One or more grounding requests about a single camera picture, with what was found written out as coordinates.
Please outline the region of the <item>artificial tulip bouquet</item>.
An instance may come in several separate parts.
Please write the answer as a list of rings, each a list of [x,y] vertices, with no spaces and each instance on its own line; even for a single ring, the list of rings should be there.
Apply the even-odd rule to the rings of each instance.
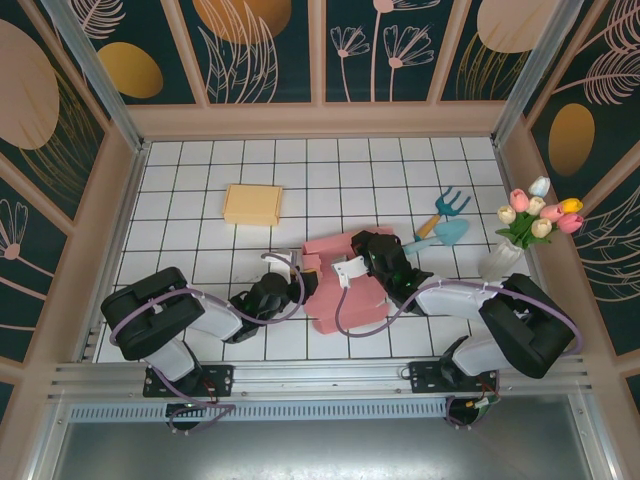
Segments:
[[[568,198],[559,203],[547,203],[545,197],[550,187],[550,179],[540,176],[527,191],[514,189],[510,192],[509,203],[497,212],[498,219],[505,225],[496,231],[501,237],[499,251],[521,254],[533,245],[549,244],[554,232],[573,234],[583,226],[582,201]]]

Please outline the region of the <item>black round controller unit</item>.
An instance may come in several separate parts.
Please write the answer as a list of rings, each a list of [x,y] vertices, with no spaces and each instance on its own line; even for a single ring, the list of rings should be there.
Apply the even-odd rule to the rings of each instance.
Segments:
[[[455,429],[470,430],[487,415],[494,403],[493,397],[448,397],[445,403],[445,421]]]
[[[173,434],[191,435],[202,432],[210,427],[205,418],[213,407],[214,403],[211,402],[168,404],[165,412],[166,424]]]

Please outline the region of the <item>aluminium front rail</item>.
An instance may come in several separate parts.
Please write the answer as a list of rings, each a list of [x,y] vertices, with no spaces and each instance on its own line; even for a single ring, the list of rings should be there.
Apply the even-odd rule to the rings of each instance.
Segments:
[[[409,358],[361,360],[240,361],[233,364],[233,400],[390,399],[411,395]],[[46,387],[51,401],[141,401],[146,367],[142,363],[67,363],[55,367]],[[579,356],[562,358],[542,379],[506,369],[498,376],[499,393],[546,395],[592,389]]]

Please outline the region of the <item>white ribbed vase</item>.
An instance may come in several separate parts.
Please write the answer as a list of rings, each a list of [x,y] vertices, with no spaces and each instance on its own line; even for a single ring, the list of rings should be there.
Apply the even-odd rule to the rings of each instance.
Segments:
[[[485,282],[495,282],[505,276],[524,255],[524,250],[504,238],[478,264],[478,274]]]

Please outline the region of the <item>pink paper box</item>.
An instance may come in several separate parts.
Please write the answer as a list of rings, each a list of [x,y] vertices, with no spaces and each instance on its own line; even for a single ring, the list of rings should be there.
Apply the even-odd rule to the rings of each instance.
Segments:
[[[351,238],[356,231],[307,241],[302,246],[305,270],[319,272],[315,293],[304,305],[305,313],[313,320],[313,327],[321,334],[337,331],[335,312],[343,289],[332,269],[332,262],[340,257],[354,258]],[[389,313],[387,294],[374,277],[362,276],[351,281],[340,312],[343,329],[362,327],[382,321]]]

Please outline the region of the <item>teal toy rake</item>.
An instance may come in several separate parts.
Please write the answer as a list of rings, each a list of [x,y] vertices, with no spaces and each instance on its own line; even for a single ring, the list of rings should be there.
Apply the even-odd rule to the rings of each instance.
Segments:
[[[461,195],[461,191],[458,190],[455,195],[447,201],[446,198],[451,192],[452,188],[448,187],[446,191],[436,199],[436,214],[415,232],[414,239],[416,241],[425,239],[428,234],[435,229],[435,226],[443,217],[458,216],[471,200],[471,197],[467,196],[463,201],[459,202],[458,199]]]

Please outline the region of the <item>aluminium corner post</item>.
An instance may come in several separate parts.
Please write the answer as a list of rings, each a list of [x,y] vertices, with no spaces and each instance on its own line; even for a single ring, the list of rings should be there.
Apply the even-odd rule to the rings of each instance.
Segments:
[[[89,38],[82,31],[66,0],[41,0],[52,22],[93,85],[98,97],[111,115],[126,143],[135,153],[144,143],[138,128],[129,115],[121,95],[114,87]]]
[[[499,150],[508,139],[579,16],[583,3],[584,0],[559,0],[554,8],[491,133],[495,149]]]

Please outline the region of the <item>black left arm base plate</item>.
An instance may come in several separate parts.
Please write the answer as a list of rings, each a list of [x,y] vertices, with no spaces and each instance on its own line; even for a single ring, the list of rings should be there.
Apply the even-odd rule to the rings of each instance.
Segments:
[[[197,367],[186,376],[172,382],[171,385],[181,393],[194,398],[230,397],[234,383],[232,365],[204,365]],[[174,393],[160,380],[158,375],[147,367],[142,395],[145,398],[165,398]]]

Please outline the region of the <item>grey metal sheet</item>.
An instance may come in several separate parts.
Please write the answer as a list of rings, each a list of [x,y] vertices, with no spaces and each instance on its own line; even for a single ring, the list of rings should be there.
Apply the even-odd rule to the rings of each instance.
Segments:
[[[574,428],[508,435],[437,419],[224,422],[194,436],[161,424],[72,424],[37,480],[609,480]]]

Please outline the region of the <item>blue toy shovel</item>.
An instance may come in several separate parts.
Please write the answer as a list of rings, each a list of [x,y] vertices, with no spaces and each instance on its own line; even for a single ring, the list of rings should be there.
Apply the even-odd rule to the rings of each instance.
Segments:
[[[433,245],[453,246],[466,234],[468,229],[469,222],[464,219],[434,223],[429,230],[431,236],[417,234],[413,243],[403,246],[404,253],[411,255]]]

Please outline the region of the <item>yellow paper box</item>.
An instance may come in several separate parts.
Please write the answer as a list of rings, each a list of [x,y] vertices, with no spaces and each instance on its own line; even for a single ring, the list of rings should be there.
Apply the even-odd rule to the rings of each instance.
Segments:
[[[232,184],[226,191],[223,219],[236,225],[276,226],[282,197],[280,186]]]

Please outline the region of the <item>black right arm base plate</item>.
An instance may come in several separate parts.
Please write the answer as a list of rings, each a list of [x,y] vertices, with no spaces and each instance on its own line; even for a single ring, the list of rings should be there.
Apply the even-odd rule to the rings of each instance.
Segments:
[[[408,377],[413,393],[480,395],[499,389],[496,372],[469,376],[453,364],[436,361],[410,362]]]

